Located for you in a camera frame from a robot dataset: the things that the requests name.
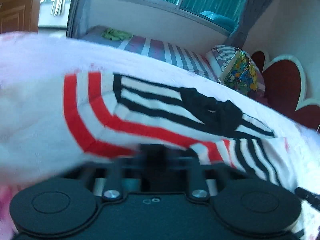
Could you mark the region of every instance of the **colorful bag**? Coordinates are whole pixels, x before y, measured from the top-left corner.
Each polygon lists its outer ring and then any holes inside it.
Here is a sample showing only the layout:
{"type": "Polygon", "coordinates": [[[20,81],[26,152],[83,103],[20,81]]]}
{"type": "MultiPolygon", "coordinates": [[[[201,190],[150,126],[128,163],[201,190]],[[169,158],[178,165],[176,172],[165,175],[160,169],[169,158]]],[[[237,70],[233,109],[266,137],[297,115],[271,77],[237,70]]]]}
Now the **colorful bag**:
{"type": "Polygon", "coordinates": [[[247,96],[250,91],[257,91],[257,74],[251,59],[238,49],[234,57],[222,72],[220,83],[247,96]]]}

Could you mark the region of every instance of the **metal screw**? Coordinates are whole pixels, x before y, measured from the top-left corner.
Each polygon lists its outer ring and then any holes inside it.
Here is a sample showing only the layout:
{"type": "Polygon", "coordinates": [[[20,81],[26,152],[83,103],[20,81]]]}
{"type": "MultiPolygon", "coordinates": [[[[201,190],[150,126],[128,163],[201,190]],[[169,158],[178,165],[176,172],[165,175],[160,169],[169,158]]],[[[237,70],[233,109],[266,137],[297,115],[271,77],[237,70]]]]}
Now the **metal screw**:
{"type": "Polygon", "coordinates": [[[192,192],[193,197],[196,197],[196,198],[205,198],[207,194],[208,193],[203,189],[196,189],[192,192]]]}
{"type": "Polygon", "coordinates": [[[110,190],[107,190],[105,193],[104,193],[104,196],[106,198],[112,198],[112,199],[115,199],[117,197],[120,196],[120,192],[117,191],[117,190],[114,190],[114,189],[110,189],[110,190]]]}
{"type": "Polygon", "coordinates": [[[154,197],[153,199],[151,199],[152,202],[158,203],[160,202],[160,198],[158,197],[154,197]]]}

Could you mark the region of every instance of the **green cloth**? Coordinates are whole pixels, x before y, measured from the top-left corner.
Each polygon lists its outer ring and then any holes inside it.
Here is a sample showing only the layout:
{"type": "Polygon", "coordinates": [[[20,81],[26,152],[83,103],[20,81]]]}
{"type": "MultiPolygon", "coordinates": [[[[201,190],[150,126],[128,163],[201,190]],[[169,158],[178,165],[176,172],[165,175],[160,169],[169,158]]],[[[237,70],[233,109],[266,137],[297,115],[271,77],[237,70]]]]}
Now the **green cloth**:
{"type": "Polygon", "coordinates": [[[113,28],[106,29],[101,36],[112,41],[130,40],[133,35],[127,32],[119,31],[113,28]]]}

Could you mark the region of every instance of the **gray curtain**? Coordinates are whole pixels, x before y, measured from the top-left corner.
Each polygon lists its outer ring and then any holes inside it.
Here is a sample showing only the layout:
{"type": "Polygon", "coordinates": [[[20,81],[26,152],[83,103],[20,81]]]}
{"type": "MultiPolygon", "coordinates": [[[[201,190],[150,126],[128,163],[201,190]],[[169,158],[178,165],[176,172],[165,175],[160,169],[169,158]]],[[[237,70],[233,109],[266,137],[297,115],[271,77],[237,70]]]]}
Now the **gray curtain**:
{"type": "Polygon", "coordinates": [[[61,16],[64,10],[65,0],[54,0],[51,15],[53,16],[61,16]]]}
{"type": "Polygon", "coordinates": [[[81,38],[88,29],[91,0],[71,0],[67,37],[81,38]]]}
{"type": "Polygon", "coordinates": [[[239,47],[245,43],[249,30],[268,8],[273,0],[247,0],[235,30],[224,42],[225,45],[239,47]]]}

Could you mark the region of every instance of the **black cable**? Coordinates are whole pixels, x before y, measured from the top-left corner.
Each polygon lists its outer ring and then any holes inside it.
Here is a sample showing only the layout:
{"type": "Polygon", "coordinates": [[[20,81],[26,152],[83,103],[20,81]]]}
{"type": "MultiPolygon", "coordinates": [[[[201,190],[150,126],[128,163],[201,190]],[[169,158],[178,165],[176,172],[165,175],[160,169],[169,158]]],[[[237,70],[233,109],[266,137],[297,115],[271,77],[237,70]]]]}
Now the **black cable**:
{"type": "Polygon", "coordinates": [[[320,211],[320,195],[301,187],[297,187],[294,192],[299,198],[306,200],[314,209],[320,211]]]}

